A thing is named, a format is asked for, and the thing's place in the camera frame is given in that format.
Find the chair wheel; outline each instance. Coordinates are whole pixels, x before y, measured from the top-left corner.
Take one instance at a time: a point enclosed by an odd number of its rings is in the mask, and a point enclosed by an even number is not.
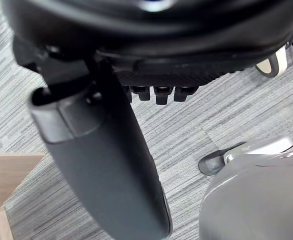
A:
[[[215,151],[198,162],[198,169],[206,176],[212,176],[220,172],[220,170],[226,165],[223,151]]]

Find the white plastic part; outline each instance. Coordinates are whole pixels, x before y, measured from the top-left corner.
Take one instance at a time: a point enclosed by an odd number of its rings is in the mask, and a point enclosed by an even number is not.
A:
[[[268,78],[283,74],[288,68],[286,46],[281,47],[274,55],[258,63],[256,68]]]
[[[239,155],[270,155],[280,154],[293,147],[293,141],[288,136],[256,139],[227,151],[223,158],[225,164]]]

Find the striped carpet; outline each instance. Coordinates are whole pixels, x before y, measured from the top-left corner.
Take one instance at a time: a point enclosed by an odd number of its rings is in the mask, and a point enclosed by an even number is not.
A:
[[[45,152],[26,99],[43,82],[19,67],[12,31],[0,8],[0,152]],[[201,157],[240,141],[289,135],[293,138],[293,51],[288,70],[276,79],[254,68],[228,74],[201,87],[185,103],[166,106],[133,98],[132,107],[155,159],[173,218],[172,240],[197,240],[201,199],[210,182]],[[15,240],[111,239],[88,215],[49,154],[5,203]]]

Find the gray carpet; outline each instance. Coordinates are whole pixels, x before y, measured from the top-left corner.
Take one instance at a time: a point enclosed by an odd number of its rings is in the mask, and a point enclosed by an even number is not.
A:
[[[14,61],[12,31],[0,9],[0,152],[45,152],[26,109],[43,85]],[[196,240],[201,199],[210,178],[198,160],[240,141],[274,135],[293,138],[293,52],[275,79],[254,68],[228,74],[185,103],[138,101],[132,107],[155,159],[174,224],[172,240]],[[5,204],[15,240],[108,240],[61,177],[49,154]]]

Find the black mesh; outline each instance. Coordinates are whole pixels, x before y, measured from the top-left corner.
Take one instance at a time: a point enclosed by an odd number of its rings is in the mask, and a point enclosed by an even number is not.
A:
[[[117,76],[123,86],[198,87],[204,86],[226,73],[137,74],[120,72],[117,73]]]

